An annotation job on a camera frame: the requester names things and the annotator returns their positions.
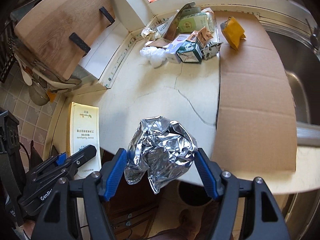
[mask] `crumpled aluminum foil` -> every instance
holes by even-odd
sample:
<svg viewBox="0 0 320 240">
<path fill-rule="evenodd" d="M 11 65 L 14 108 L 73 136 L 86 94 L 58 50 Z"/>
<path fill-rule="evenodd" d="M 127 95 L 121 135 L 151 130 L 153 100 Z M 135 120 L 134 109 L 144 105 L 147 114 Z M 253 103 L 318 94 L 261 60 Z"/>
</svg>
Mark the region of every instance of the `crumpled aluminum foil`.
<svg viewBox="0 0 320 240">
<path fill-rule="evenodd" d="M 155 194 L 186 173 L 197 151 L 196 140 L 177 121 L 162 116 L 142 119 L 128 147 L 124 177 L 138 183 L 148 171 Z"/>
</svg>

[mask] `white countertop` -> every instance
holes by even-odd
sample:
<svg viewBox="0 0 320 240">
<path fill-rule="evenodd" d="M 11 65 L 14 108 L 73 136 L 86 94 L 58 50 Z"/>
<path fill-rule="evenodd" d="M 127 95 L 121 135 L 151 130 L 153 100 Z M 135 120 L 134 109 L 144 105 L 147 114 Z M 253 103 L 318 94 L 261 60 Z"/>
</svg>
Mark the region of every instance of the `white countertop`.
<svg viewBox="0 0 320 240">
<path fill-rule="evenodd" d="M 201 64 L 165 62 L 153 68 L 139 54 L 138 41 L 110 90 L 99 101 L 100 147 L 127 148 L 141 119 L 162 115 L 176 120 L 210 156 L 216 130 L 219 58 Z M 179 179 L 201 184 L 193 164 Z"/>
<path fill-rule="evenodd" d="M 125 60 L 111 89 L 68 98 L 62 108 L 53 144 L 65 138 L 71 101 L 99 107 L 100 147 L 116 153 L 127 148 L 140 119 L 162 115 L 179 121 L 210 158 L 215 138 L 219 93 L 219 58 L 202 64 L 166 62 L 158 68 L 140 56 L 145 41 L 138 41 Z M 273 194 L 320 188 L 320 148 L 298 147 L 295 173 L 230 171 L 241 179 L 262 177 Z M 202 185 L 193 164 L 180 180 Z"/>
</svg>

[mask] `stainless steel faucet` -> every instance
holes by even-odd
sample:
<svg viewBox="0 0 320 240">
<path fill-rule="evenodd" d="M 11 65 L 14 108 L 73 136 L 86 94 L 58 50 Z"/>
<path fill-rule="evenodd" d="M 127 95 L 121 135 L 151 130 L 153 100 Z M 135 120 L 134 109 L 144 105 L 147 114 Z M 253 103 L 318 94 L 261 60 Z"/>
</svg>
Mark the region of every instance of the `stainless steel faucet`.
<svg viewBox="0 0 320 240">
<path fill-rule="evenodd" d="M 310 26 L 310 24 L 309 24 L 309 22 L 308 22 L 308 20 L 306 19 L 306 21 L 307 21 L 307 24 L 308 24 L 308 26 L 309 26 L 309 29 L 310 29 L 310 32 L 311 32 L 311 35 L 310 35 L 310 42 L 311 42 L 311 45 L 316 49 L 316 50 L 319 50 L 319 26 L 316 26 L 315 28 L 314 28 L 314 30 L 312 31 L 312 29 L 311 29 L 311 26 Z"/>
</svg>

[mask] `wooden cutting board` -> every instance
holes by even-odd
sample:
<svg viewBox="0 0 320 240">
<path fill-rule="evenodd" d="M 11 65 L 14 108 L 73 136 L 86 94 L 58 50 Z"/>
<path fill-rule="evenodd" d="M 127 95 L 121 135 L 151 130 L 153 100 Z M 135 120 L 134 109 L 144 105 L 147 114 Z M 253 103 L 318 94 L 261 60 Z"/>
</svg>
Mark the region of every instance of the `wooden cutting board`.
<svg viewBox="0 0 320 240">
<path fill-rule="evenodd" d="M 15 34 L 47 67 L 69 79 L 84 55 L 69 36 L 75 32 L 89 46 L 115 18 L 110 0 L 42 0 L 15 27 Z"/>
</svg>

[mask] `flattened cardboard box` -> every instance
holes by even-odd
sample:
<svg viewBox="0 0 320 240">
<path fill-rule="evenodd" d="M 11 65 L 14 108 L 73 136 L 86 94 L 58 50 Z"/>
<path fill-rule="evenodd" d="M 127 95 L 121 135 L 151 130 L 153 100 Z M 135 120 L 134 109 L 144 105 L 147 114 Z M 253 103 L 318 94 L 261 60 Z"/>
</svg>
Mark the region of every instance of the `flattened cardboard box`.
<svg viewBox="0 0 320 240">
<path fill-rule="evenodd" d="M 212 160 L 229 171 L 295 171 L 297 130 L 291 89 L 268 34 L 250 14 L 215 12 L 220 99 Z M 245 30 L 239 51 L 219 28 L 233 16 Z"/>
</svg>

